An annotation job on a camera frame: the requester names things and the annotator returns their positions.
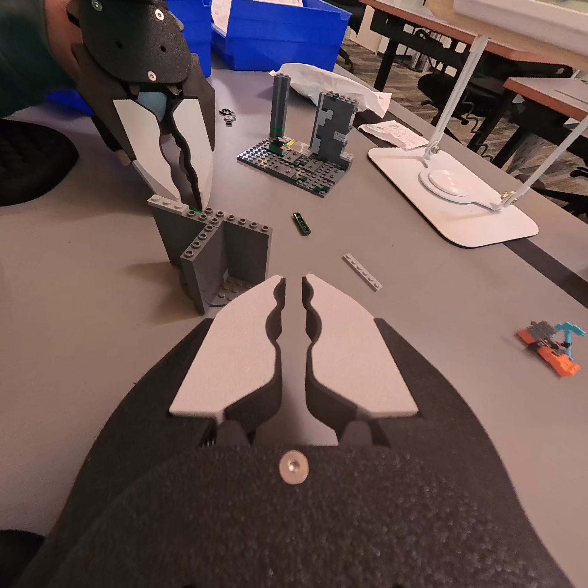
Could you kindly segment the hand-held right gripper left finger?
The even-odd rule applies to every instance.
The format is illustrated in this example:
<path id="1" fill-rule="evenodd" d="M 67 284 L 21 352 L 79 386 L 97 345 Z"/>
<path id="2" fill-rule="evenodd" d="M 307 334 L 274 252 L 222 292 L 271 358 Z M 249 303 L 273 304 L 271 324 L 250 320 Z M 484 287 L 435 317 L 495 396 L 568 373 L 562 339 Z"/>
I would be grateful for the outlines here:
<path id="1" fill-rule="evenodd" d="M 210 425 L 218 445 L 253 445 L 282 404 L 285 279 L 274 275 L 212 320 L 173 399 L 174 420 Z"/>

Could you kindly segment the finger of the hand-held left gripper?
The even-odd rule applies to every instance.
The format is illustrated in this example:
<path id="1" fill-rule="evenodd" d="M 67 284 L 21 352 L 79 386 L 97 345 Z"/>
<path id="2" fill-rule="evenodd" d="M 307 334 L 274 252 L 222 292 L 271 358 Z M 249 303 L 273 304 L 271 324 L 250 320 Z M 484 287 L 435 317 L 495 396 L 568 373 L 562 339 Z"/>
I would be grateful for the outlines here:
<path id="1" fill-rule="evenodd" d="M 197 99 L 183 99 L 174 108 L 172 121 L 178 134 L 180 160 L 186 172 L 196 207 L 206 209 L 212 189 L 214 148 Z"/>
<path id="2" fill-rule="evenodd" d="M 134 151 L 133 166 L 151 188 L 152 193 L 190 205 L 190 183 L 184 155 L 174 138 L 168 143 L 170 164 L 161 148 L 161 129 L 157 117 L 130 99 L 113 101 L 117 114 Z"/>

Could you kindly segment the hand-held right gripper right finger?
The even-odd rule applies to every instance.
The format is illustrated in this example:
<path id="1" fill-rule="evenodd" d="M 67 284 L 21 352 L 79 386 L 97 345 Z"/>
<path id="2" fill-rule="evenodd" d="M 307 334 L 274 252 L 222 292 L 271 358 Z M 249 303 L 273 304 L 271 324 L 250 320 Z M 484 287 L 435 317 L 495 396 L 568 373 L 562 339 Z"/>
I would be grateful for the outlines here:
<path id="1" fill-rule="evenodd" d="M 418 407 L 363 305 L 314 274 L 302 279 L 306 310 L 305 394 L 311 415 L 341 439 L 354 421 L 404 418 Z"/>

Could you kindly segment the dark grey cross wall piece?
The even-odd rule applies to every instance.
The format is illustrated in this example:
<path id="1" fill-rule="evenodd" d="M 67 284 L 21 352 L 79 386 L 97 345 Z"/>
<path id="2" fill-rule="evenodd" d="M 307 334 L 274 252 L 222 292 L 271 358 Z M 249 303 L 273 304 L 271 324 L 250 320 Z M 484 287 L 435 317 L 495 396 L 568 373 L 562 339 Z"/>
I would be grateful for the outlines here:
<path id="1" fill-rule="evenodd" d="M 213 208 L 185 217 L 150 209 L 169 261 L 179 269 L 180 285 L 198 313 L 227 305 L 267 278 L 268 225 Z"/>

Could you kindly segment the blue plastic bin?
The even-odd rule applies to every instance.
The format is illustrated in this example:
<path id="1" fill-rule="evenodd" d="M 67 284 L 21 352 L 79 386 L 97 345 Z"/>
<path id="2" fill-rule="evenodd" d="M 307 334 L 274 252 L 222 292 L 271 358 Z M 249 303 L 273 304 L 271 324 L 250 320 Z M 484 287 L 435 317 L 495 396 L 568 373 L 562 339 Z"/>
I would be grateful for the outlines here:
<path id="1" fill-rule="evenodd" d="M 212 50 L 232 70 L 279 70 L 304 63 L 332 71 L 350 12 L 323 1 L 304 1 L 271 17 L 238 18 L 226 33 L 212 24 Z"/>
<path id="2" fill-rule="evenodd" d="M 166 1 L 168 10 L 183 24 L 183 35 L 190 52 L 198 55 L 205 77 L 211 75 L 211 38 L 212 16 L 211 1 Z M 55 91 L 47 96 L 48 100 L 71 107 L 85 115 L 93 115 L 77 91 Z"/>

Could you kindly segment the long light grey plate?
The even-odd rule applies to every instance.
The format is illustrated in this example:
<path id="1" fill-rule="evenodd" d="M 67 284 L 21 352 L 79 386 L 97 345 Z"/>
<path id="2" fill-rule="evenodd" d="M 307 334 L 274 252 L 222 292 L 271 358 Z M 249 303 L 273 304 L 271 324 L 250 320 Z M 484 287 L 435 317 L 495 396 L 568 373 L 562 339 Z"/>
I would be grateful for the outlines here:
<path id="1" fill-rule="evenodd" d="M 383 288 L 382 284 L 352 255 L 345 254 L 342 260 L 366 283 L 371 290 L 377 292 Z"/>

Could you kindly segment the black mesh cushion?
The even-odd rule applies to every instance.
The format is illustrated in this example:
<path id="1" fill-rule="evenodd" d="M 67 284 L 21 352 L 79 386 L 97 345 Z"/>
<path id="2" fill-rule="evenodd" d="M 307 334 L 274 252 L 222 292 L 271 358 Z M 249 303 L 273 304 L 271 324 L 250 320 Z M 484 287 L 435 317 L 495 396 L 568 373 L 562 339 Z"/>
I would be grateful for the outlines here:
<path id="1" fill-rule="evenodd" d="M 78 158 L 73 142 L 59 131 L 1 119 L 1 207 L 45 195 L 62 182 Z"/>

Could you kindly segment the white papers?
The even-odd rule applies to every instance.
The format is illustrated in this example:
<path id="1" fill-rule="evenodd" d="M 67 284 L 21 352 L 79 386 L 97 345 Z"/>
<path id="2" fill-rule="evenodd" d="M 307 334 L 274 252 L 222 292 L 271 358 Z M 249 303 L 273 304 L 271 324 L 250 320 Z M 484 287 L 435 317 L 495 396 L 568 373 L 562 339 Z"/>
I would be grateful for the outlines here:
<path id="1" fill-rule="evenodd" d="M 212 1 L 212 22 L 226 33 L 238 18 L 271 17 L 290 8 L 304 8 L 303 1 Z"/>

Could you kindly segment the grey brick build on baseplate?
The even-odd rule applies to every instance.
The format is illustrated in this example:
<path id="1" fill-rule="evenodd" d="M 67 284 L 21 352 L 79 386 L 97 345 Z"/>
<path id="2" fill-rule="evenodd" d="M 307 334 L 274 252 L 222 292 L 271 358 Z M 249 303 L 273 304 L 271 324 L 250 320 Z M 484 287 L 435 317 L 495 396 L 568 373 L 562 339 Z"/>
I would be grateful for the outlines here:
<path id="1" fill-rule="evenodd" d="M 357 100 L 332 91 L 320 92 L 310 143 L 304 143 L 285 134 L 290 81 L 289 75 L 276 73 L 269 136 L 237 159 L 323 198 L 353 163 L 354 156 L 346 147 Z"/>

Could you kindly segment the white paper bag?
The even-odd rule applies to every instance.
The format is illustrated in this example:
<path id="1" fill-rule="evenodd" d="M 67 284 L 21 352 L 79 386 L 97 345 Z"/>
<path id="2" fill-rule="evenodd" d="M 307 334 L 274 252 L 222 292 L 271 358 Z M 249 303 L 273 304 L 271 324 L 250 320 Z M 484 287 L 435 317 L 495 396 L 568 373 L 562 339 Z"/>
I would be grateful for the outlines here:
<path id="1" fill-rule="evenodd" d="M 271 76 L 282 73 L 290 76 L 290 87 L 298 94 L 309 98 L 316 106 L 320 92 L 333 92 L 356 99 L 358 111 L 372 111 L 383 118 L 390 106 L 392 95 L 377 92 L 359 82 L 304 63 L 285 63 L 278 71 L 269 72 Z"/>

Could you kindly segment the orange brick mini build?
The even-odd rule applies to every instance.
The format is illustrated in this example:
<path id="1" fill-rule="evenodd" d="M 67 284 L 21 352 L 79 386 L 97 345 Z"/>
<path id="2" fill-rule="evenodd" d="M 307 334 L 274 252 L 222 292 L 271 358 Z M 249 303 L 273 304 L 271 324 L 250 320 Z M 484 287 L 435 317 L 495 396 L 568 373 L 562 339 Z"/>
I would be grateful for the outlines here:
<path id="1" fill-rule="evenodd" d="M 571 353 L 572 336 L 584 337 L 587 333 L 577 325 L 564 322 L 553 326 L 547 321 L 531 322 L 516 335 L 560 377 L 574 376 L 580 370 L 580 365 L 573 360 Z"/>

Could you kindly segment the white printed paper sheet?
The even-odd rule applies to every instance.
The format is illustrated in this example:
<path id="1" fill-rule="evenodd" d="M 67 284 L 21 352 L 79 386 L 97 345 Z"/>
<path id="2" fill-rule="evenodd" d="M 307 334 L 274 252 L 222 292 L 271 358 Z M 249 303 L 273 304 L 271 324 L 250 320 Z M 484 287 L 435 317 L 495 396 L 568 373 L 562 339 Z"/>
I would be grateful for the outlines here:
<path id="1" fill-rule="evenodd" d="M 427 139 L 398 121 L 362 124 L 358 129 L 405 151 L 426 147 L 429 143 Z"/>

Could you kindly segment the brown wooden table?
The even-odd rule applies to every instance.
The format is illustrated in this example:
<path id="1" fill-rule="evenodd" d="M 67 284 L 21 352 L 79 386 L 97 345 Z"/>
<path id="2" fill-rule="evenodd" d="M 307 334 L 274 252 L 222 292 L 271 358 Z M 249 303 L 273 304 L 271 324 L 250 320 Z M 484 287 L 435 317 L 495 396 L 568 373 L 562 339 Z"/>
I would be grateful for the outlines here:
<path id="1" fill-rule="evenodd" d="M 510 77 L 504 87 L 525 101 L 509 120 L 517 130 L 493 158 L 500 168 L 531 134 L 559 145 L 571 132 L 566 121 L 582 121 L 587 115 L 587 84 L 580 79 Z"/>
<path id="2" fill-rule="evenodd" d="M 405 26 L 422 27 L 470 46 L 477 35 L 489 38 L 486 52 L 508 62 L 566 65 L 585 70 L 587 58 L 550 43 L 546 35 L 532 38 L 465 17 L 454 11 L 453 1 L 362 1 L 373 9 L 370 29 L 388 39 L 374 88 L 383 91 L 396 57 L 398 46 L 413 48 L 452 67 L 459 65 L 454 50 L 441 49 L 405 32 Z"/>

